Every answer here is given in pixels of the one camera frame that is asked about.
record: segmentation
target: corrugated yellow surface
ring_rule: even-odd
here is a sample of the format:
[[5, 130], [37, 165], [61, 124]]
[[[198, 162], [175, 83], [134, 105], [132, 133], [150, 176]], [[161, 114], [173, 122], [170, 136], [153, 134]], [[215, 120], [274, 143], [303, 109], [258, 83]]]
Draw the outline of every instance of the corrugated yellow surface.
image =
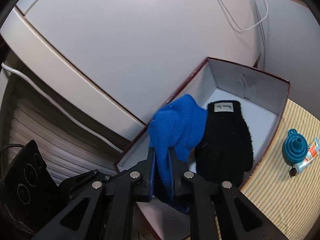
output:
[[291, 167], [282, 156], [282, 144], [291, 128], [301, 133], [308, 144], [320, 136], [320, 121], [288, 100], [274, 139], [241, 191], [289, 240], [302, 240], [320, 214], [320, 157], [291, 178]]

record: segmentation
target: cardboard box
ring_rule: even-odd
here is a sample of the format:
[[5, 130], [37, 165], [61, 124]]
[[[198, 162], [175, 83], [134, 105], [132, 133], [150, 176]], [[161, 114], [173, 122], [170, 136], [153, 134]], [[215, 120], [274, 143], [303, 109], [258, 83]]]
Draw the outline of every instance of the cardboard box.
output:
[[[206, 108], [217, 100], [237, 100], [252, 136], [254, 164], [245, 174], [244, 182], [254, 174], [281, 120], [288, 98], [290, 83], [270, 73], [237, 63], [206, 58], [167, 100], [167, 103], [190, 94], [199, 106]], [[147, 158], [149, 136], [147, 128], [130, 144], [119, 161], [119, 170], [128, 169]], [[193, 157], [189, 169], [196, 172]], [[190, 234], [188, 216], [158, 200], [137, 203], [142, 214], [159, 239], [184, 239]]]

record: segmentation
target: white cord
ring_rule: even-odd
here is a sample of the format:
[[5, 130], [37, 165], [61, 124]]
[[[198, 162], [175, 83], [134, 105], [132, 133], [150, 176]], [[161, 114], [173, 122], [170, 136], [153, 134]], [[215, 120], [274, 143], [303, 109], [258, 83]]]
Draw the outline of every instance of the white cord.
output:
[[229, 10], [227, 9], [227, 7], [226, 7], [225, 4], [223, 3], [223, 1], [222, 1], [222, 0], [219, 0], [219, 2], [220, 2], [221, 5], [225, 8], [225, 10], [226, 10], [227, 13], [229, 14], [229, 16], [230, 16], [230, 18], [232, 19], [232, 21], [234, 22], [234, 24], [235, 24], [241, 31], [248, 31], [248, 30], [254, 28], [254, 27], [257, 26], [258, 24], [260, 24], [264, 19], [266, 19], [267, 16], [268, 16], [268, 13], [269, 13], [268, 2], [267, 2], [267, 0], [263, 0], [264, 4], [265, 4], [265, 6], [266, 6], [266, 9], [267, 9], [266, 16], [263, 17], [260, 21], [258, 21], [255, 25], [251, 26], [250, 28], [248, 28], [248, 29], [242, 29], [242, 28], [240, 28], [239, 25], [236, 23], [236, 21], [235, 21], [234, 18], [232, 17], [231, 13], [230, 13]]
[[24, 73], [22, 73], [21, 71], [11, 68], [9, 66], [7, 66], [4, 62], [1, 64], [2, 68], [14, 73], [16, 75], [18, 75], [19, 77], [21, 77], [22, 79], [24, 79], [25, 81], [27, 81], [37, 92], [39, 92], [42, 96], [44, 96], [46, 99], [48, 99], [50, 101], [50, 103], [52, 103], [56, 108], [58, 108], [66, 117], [68, 117], [73, 123], [75, 123], [76, 125], [80, 126], [82, 129], [86, 130], [87, 132], [91, 133], [92, 135], [98, 137], [99, 139], [103, 140], [104, 142], [106, 142], [108, 145], [110, 145], [113, 149], [115, 149], [116, 151], [122, 153], [123, 151], [121, 149], [119, 149], [117, 146], [115, 146], [112, 142], [110, 142], [109, 140], [107, 140], [106, 138], [104, 138], [102, 135], [96, 133], [95, 131], [92, 131], [90, 128], [86, 127], [85, 125], [83, 125], [82, 123], [80, 123], [78, 120], [76, 120], [75, 118], [73, 118], [66, 110], [64, 110], [62, 108], [62, 106], [60, 106], [56, 101], [54, 101], [49, 95], [47, 95], [41, 88], [39, 88], [28, 76], [26, 76]]

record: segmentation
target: black glove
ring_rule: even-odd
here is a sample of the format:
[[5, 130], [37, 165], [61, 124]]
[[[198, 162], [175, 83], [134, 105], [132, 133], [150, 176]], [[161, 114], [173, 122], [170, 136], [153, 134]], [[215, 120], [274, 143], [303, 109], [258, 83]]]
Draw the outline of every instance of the black glove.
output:
[[241, 185], [244, 172], [252, 168], [253, 150], [238, 101], [221, 100], [208, 105], [204, 136], [195, 149], [195, 158], [197, 173], [205, 180]]

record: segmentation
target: metal bolt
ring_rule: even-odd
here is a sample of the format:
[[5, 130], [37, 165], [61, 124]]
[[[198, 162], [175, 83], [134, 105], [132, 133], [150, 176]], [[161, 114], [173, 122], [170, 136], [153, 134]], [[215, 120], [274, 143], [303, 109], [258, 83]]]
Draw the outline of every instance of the metal bolt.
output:
[[232, 187], [232, 184], [231, 184], [230, 181], [224, 181], [224, 182], [222, 182], [222, 186], [223, 186], [224, 188], [231, 188], [231, 187]]
[[192, 171], [186, 171], [183, 175], [184, 175], [186, 178], [191, 179], [191, 178], [193, 178], [194, 173], [193, 173]]
[[136, 178], [138, 178], [139, 176], [140, 176], [140, 173], [137, 172], [137, 171], [133, 171], [133, 172], [130, 173], [130, 177], [131, 177], [131, 178], [136, 179]]
[[102, 186], [101, 181], [95, 181], [94, 183], [92, 183], [92, 187], [97, 189], [100, 188]]

